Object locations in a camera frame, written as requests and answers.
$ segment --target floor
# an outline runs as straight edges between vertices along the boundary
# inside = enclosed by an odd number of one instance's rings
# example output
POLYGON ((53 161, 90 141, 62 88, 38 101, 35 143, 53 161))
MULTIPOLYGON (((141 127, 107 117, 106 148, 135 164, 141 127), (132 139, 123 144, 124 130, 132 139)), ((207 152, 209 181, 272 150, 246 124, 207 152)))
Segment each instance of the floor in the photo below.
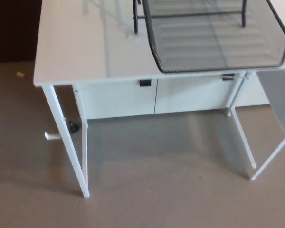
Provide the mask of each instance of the floor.
MULTIPOLYGON (((285 228, 285 149, 248 181, 222 112, 90 122, 93 195, 82 198, 61 141, 44 138, 55 125, 33 68, 0 64, 0 227, 285 228)), ((78 120, 70 88, 58 96, 78 120)), ((238 114, 260 165, 282 137, 278 122, 269 106, 238 114)))

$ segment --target small debris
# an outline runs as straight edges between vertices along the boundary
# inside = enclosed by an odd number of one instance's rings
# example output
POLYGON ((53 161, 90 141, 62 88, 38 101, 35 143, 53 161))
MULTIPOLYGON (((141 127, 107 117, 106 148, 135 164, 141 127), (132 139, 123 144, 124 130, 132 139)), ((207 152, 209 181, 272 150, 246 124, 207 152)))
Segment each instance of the small debris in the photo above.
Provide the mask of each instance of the small debris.
POLYGON ((18 71, 18 72, 16 73, 16 75, 17 75, 18 77, 21 77, 21 78, 24 78, 24 76, 25 76, 25 74, 22 73, 22 72, 20 72, 20 71, 18 71))

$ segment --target gray panel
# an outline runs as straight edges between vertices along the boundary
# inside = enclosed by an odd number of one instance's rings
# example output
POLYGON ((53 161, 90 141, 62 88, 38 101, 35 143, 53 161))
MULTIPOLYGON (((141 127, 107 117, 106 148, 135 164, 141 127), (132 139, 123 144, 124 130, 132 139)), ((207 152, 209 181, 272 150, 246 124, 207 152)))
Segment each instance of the gray panel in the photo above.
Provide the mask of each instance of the gray panel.
POLYGON ((285 132, 285 70, 258 72, 258 78, 285 132))

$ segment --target drawer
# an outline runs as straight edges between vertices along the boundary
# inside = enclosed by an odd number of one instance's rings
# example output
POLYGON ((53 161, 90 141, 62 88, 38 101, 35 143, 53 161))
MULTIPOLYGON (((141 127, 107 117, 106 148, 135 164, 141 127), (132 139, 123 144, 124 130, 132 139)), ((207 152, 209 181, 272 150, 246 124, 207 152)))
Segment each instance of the drawer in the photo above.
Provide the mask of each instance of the drawer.
POLYGON ((154 114, 157 80, 82 83, 79 90, 87 119, 154 114))
POLYGON ((224 108, 232 86, 220 75, 159 79, 155 113, 224 108))

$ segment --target metal frame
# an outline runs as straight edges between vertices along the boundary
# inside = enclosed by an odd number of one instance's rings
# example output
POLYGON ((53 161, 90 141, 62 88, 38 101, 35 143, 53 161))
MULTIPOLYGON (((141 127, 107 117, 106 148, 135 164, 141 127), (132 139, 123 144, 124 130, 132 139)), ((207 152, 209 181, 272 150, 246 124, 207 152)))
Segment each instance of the metal frame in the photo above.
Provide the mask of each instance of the metal frame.
POLYGON ((82 194, 85 198, 90 196, 88 184, 87 184, 87 144, 86 144, 86 129, 87 124, 85 121, 83 121, 83 167, 81 168, 79 159, 69 132, 69 129, 67 127, 67 124, 65 122, 65 118, 63 116, 62 109, 60 107, 59 100, 57 98, 57 94, 55 92, 55 89, 52 85, 44 85, 42 86, 44 95, 47 99, 48 105, 51 109, 52 115, 54 117, 54 120, 56 122, 57 128, 60 133, 60 137, 63 141, 63 144, 66 148, 66 152, 69 156, 69 159, 71 161, 71 164, 73 166, 75 175, 77 177, 77 180, 79 182, 82 194))
MULTIPOLYGON (((243 131, 243 128, 241 126, 240 120, 238 118, 237 112, 235 110, 237 106, 237 101, 240 99, 242 91, 244 91, 244 87, 248 84, 248 79, 251 77, 253 74, 253 71, 246 72, 244 77, 237 77, 234 83, 234 89, 230 95, 228 104, 229 108, 227 110, 227 116, 231 117, 237 127, 238 133, 240 135, 240 138, 244 144, 244 147, 246 149, 248 158, 251 163, 251 167, 256 170, 257 165, 255 162, 255 159, 253 157, 252 151, 249 147, 247 138, 245 136, 245 133, 243 131)), ((266 159, 266 161, 252 174, 249 176, 249 179, 251 181, 254 181, 260 174, 261 172, 267 167, 267 165, 281 152, 281 150, 285 146, 285 137, 283 140, 278 144, 278 146, 275 148, 275 150, 272 152, 272 154, 266 159)))
POLYGON ((246 153, 248 155, 249 161, 251 163, 251 167, 255 169, 257 167, 256 161, 253 157, 252 151, 250 149, 248 140, 245 136, 245 132, 243 130, 243 127, 241 125, 241 122, 238 118, 238 114, 236 112, 236 104, 237 101, 240 99, 241 94, 244 91, 245 86, 247 85, 247 80, 249 77, 252 75, 252 71, 250 72, 244 72, 240 76, 237 76, 234 82, 234 89, 230 95, 230 100, 229 100, 229 108, 227 110, 227 116, 231 117, 233 119, 233 122, 235 126, 237 127, 239 136, 242 140, 242 143, 245 147, 246 153))
MULTIPOLYGON (((141 4, 141 0, 133 0, 133 20, 134 20, 134 33, 138 34, 138 19, 145 19, 146 16, 137 15, 137 4, 141 4)), ((205 12, 205 13, 185 13, 185 14, 166 14, 166 15, 150 15, 150 18, 179 18, 179 17, 195 17, 195 16, 211 16, 211 15, 224 15, 224 14, 241 14, 242 27, 246 26, 246 8, 247 0, 243 0, 241 11, 221 11, 221 12, 205 12)))
MULTIPOLYGON (((253 168, 253 170, 256 170, 257 165, 255 162, 254 156, 249 147, 249 143, 247 141, 244 130, 242 128, 242 125, 240 123, 240 120, 236 112, 237 102, 240 99, 242 92, 245 90, 245 86, 247 86, 249 82, 249 78, 252 76, 253 73, 254 71, 242 71, 242 72, 235 74, 233 90, 231 91, 229 95, 229 99, 227 101, 227 106, 228 106, 227 116, 232 118, 237 128, 238 135, 245 147, 247 157, 249 158, 251 167, 253 168)), ((88 162, 87 162, 87 128, 88 128, 88 125, 87 125, 87 119, 86 119, 85 109, 84 109, 84 105, 82 102, 82 95, 80 93, 79 85, 73 84, 73 90, 74 90, 74 95, 76 98, 76 103, 77 103, 77 107, 79 110, 79 114, 82 120, 82 167, 80 166, 79 159, 78 159, 69 129, 67 127, 65 117, 63 116, 62 109, 60 107, 60 103, 57 98, 54 86, 44 85, 42 86, 42 89, 47 99, 52 115, 55 119, 57 128, 59 130, 59 134, 55 135, 56 139, 62 139, 64 146, 66 148, 66 152, 70 158, 72 167, 76 174, 78 183, 82 190, 83 196, 87 198, 90 196, 90 193, 88 190, 88 162)), ((273 153, 268 157, 268 159, 252 175, 249 176, 251 181, 255 180, 258 177, 258 175, 267 167, 267 165, 275 158, 275 156, 283 149, 284 146, 285 146, 285 137, 279 143, 279 145, 276 147, 273 153)))

